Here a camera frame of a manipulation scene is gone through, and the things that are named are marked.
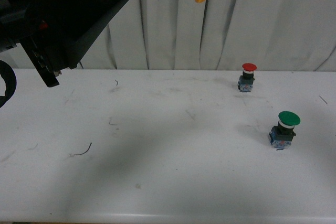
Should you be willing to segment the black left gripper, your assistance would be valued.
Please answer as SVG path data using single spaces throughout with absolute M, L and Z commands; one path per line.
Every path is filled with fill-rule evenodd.
M 77 66 L 129 0 L 1 0 L 1 52 L 20 44 L 45 85 Z

